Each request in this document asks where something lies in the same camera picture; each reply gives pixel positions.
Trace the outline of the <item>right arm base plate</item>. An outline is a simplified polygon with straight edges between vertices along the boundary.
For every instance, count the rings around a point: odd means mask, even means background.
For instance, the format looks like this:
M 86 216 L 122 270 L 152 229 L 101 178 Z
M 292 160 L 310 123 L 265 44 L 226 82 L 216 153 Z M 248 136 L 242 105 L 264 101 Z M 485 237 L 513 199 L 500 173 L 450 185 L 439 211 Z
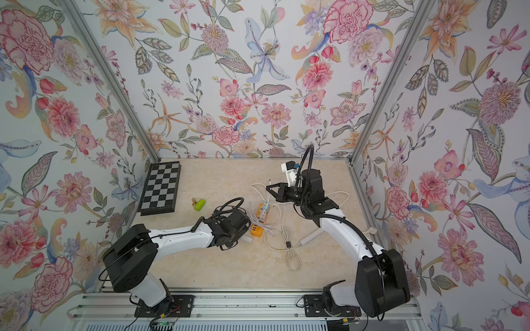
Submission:
M 361 317 L 362 312 L 357 306 L 337 306 L 330 298 L 324 295 L 304 295 L 302 297 L 306 317 Z

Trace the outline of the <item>white electric toothbrush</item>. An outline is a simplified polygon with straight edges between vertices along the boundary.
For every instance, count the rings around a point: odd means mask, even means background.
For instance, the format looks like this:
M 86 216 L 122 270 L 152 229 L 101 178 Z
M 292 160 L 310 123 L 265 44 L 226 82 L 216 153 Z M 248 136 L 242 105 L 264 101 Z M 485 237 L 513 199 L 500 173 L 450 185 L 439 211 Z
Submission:
M 312 233 L 308 234 L 307 236 L 299 240 L 298 244 L 295 247 L 298 248 L 298 247 L 304 246 L 310 243 L 311 241 L 313 241 L 314 239 L 316 239 L 317 237 L 319 237 L 323 233 L 324 233 L 324 230 L 322 228 L 318 228 L 317 230 L 314 230 Z
M 245 242 L 248 242 L 248 243 L 252 243 L 253 242 L 253 238 L 249 237 L 249 236 L 246 236 L 246 235 L 241 236 L 241 240 L 243 240 Z

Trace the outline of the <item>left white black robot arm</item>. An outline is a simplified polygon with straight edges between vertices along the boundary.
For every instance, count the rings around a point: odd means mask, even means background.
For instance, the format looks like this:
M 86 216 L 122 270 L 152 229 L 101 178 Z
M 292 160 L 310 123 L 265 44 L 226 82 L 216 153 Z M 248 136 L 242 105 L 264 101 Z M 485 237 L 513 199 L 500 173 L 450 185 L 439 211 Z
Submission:
M 114 292 L 133 294 L 150 309 L 164 313 L 173 298 L 166 284 L 150 273 L 153 263 L 187 250 L 231 249 L 250 227 L 250 218 L 240 208 L 200 217 L 185 228 L 149 230 L 143 223 L 136 224 L 106 251 L 104 273 Z

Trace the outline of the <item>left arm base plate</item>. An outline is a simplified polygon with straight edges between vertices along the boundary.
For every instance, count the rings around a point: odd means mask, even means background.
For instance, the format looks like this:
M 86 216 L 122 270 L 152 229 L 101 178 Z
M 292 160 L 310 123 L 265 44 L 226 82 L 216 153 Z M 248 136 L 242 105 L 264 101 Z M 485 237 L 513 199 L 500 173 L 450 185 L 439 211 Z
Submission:
M 193 295 L 173 295 L 172 299 L 164 299 L 154 307 L 148 307 L 141 299 L 136 307 L 134 317 L 139 318 L 184 318 L 190 317 L 195 297 Z

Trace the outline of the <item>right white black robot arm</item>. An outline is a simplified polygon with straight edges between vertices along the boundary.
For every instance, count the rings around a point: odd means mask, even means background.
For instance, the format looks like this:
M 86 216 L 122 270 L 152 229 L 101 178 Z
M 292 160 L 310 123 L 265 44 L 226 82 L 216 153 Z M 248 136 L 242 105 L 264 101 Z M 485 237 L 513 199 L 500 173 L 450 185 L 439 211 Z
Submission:
M 354 284 L 336 281 L 324 287 L 322 300 L 329 314 L 342 307 L 358 307 L 367 317 L 384 314 L 408 303 L 411 293 L 402 255 L 371 241 L 345 217 L 339 205 L 324 193 L 319 170 L 302 170 L 293 161 L 282 164 L 287 180 L 267 186 L 280 203 L 300 208 L 303 218 L 331 235 L 357 263 Z

